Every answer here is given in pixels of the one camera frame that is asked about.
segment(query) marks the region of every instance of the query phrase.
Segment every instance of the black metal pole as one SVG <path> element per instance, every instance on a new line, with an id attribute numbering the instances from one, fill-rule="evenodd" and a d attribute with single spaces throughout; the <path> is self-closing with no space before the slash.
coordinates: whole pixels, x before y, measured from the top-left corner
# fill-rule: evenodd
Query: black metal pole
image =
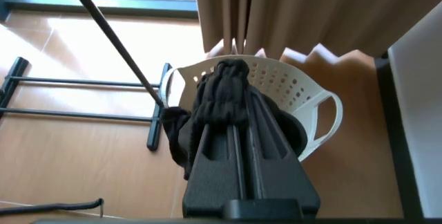
<path id="1" fill-rule="evenodd" d="M 153 120 L 152 118 L 137 117 L 137 116 L 109 115 L 109 114 L 97 114 L 97 113 L 71 113 L 63 111 L 46 111 L 46 110 L 34 110 L 34 109 L 9 109 L 5 107 L 0 108 L 0 113 L 20 113 L 20 114 L 32 114 L 32 115 L 96 118 L 103 120 L 125 120 L 125 121 L 139 121 L 139 122 L 152 122 Z"/>
<path id="2" fill-rule="evenodd" d="M 72 80 L 72 79 L 52 79 L 52 78 L 37 78 L 25 76 L 8 76 L 10 80 L 17 80 L 20 82 L 48 82 L 48 83 L 64 83 L 64 84 L 84 84 L 84 85 L 99 85 L 99 86 L 132 86 L 143 87 L 141 83 L 132 82 L 105 82 L 95 80 Z M 159 84 L 151 84 L 153 88 L 159 88 Z"/>
<path id="3" fill-rule="evenodd" d="M 121 41 L 118 39 L 115 32 L 112 30 L 109 23 L 104 18 L 102 12 L 98 9 L 98 7 L 94 4 L 92 0 L 80 0 L 81 4 L 87 9 L 91 17 L 95 20 L 98 26 L 103 30 L 104 34 L 109 38 L 109 41 L 114 45 L 114 47 L 118 50 L 119 54 L 123 57 L 124 61 L 129 65 L 134 74 L 138 77 L 140 82 L 146 88 L 146 90 L 151 94 L 152 98 L 163 107 L 163 102 L 161 101 L 158 94 L 153 90 L 151 84 L 145 78 L 141 70 L 138 68 L 137 64 L 133 61 L 131 55 L 123 46 Z"/>

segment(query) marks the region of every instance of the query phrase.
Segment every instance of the basket handle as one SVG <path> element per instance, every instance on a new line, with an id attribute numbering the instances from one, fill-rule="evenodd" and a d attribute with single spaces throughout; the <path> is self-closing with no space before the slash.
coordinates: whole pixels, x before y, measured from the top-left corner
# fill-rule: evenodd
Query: basket handle
<path id="1" fill-rule="evenodd" d="M 329 97 L 333 98 L 335 106 L 336 106 L 336 116 L 334 118 L 334 123 L 331 126 L 331 129 L 329 130 L 329 132 L 327 134 L 325 134 L 322 137 L 319 137 L 315 140 L 309 141 L 307 143 L 305 150 L 300 154 L 300 156 L 298 158 L 299 161 L 304 160 L 313 151 L 315 151 L 321 144 L 323 144 L 325 141 L 327 141 L 329 138 L 331 138 L 335 134 L 335 132 L 338 130 L 338 127 L 340 126 L 340 123 L 343 120 L 343 103 L 341 102 L 341 100 L 339 99 L 339 97 L 335 93 L 332 93 L 329 91 L 323 91 L 323 93 L 321 93 L 316 99 L 312 99 L 312 101 L 313 101 L 312 103 L 315 104 L 316 112 L 318 110 L 317 107 L 319 106 L 319 104 L 324 102 Z"/>
<path id="2" fill-rule="evenodd" d="M 163 101 L 164 108 L 169 108 L 168 105 L 168 99 L 167 99 L 167 88 L 169 87 L 169 80 L 173 74 L 178 68 L 172 68 L 171 70 L 168 70 L 166 74 L 163 77 L 162 83 L 160 85 L 160 98 L 161 101 Z"/>

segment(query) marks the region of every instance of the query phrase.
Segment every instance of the brown floor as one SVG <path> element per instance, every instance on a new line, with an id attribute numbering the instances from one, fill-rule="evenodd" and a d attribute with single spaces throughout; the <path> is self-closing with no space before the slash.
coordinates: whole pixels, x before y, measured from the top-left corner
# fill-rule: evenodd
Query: brown floor
<path id="1" fill-rule="evenodd" d="M 164 62 L 176 67 L 204 59 L 197 22 L 109 19 L 152 83 Z M 85 15 L 14 12 L 0 25 L 0 44 L 0 82 L 17 56 L 30 61 L 29 76 L 137 81 Z M 345 110 L 337 134 L 303 163 L 322 199 L 318 216 L 402 216 L 371 58 L 353 52 L 331 65 L 313 54 L 295 65 L 336 92 Z M 153 105 L 142 91 L 23 84 L 9 107 L 149 116 Z M 334 114 L 327 102 L 323 105 L 318 132 Z M 158 151 L 151 153 L 145 148 L 147 135 L 148 125 L 132 122 L 8 114 L 0 120 L 0 207 L 102 197 L 108 216 L 180 217 L 182 170 L 171 160 L 166 136 L 162 133 Z M 52 217 L 77 214 L 11 216 L 0 223 Z"/>

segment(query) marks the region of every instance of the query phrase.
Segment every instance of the laundry basket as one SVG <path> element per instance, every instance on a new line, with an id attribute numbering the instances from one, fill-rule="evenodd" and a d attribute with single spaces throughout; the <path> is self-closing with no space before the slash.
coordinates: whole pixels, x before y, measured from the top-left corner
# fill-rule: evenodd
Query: laundry basket
<path id="1" fill-rule="evenodd" d="M 252 55 L 224 55 L 191 66 L 169 70 L 164 76 L 164 83 L 160 88 L 164 107 L 169 107 L 166 88 L 175 71 L 180 72 L 185 81 L 179 106 L 191 111 L 198 81 L 206 73 L 213 72 L 215 66 L 223 59 L 243 59 L 250 68 L 247 78 L 250 85 L 269 96 L 280 109 L 292 114 L 302 123 L 307 132 L 308 141 L 305 150 L 298 158 L 300 161 L 327 141 L 338 129 L 343 117 L 343 105 L 336 94 L 326 91 L 294 66 Z M 333 126 L 327 134 L 314 139 L 318 122 L 318 105 L 329 97 L 332 97 L 336 104 L 336 117 Z"/>

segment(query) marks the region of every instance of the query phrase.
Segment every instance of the curtain fold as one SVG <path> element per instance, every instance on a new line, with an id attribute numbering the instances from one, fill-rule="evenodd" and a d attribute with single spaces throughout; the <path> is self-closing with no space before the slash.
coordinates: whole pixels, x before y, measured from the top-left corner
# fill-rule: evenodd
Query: curtain fold
<path id="1" fill-rule="evenodd" d="M 197 0 L 204 49 L 223 40 L 240 54 L 261 48 L 308 53 L 321 43 L 336 55 L 384 53 L 441 0 Z"/>

